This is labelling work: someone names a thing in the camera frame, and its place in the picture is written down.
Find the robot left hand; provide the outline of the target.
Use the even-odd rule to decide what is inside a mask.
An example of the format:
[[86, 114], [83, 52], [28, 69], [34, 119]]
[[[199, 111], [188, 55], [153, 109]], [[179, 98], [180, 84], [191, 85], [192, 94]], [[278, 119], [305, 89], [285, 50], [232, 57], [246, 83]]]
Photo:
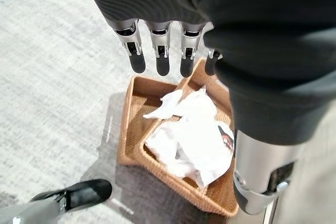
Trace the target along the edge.
[[137, 73], [145, 70], [138, 21], [147, 23], [160, 75], [169, 24], [182, 26], [181, 75], [191, 74], [198, 40], [229, 88], [235, 125], [234, 192], [260, 213], [288, 181], [303, 143], [335, 99], [335, 0], [94, 0]]

